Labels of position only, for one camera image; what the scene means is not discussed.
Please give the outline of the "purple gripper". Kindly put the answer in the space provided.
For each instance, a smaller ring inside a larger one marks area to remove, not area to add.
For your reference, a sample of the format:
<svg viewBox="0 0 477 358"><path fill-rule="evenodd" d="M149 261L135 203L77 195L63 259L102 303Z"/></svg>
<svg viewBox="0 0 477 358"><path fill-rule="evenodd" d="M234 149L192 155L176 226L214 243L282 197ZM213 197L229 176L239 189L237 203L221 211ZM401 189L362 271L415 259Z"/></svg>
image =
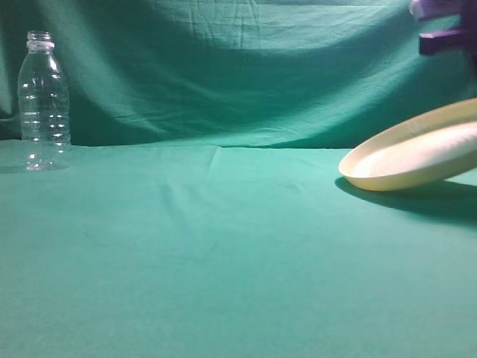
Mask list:
<svg viewBox="0 0 477 358"><path fill-rule="evenodd" d="M416 0L409 2L410 14L417 21L459 16L457 25L427 33L419 38L419 53L432 56L445 51L462 51L476 65L476 1Z"/></svg>

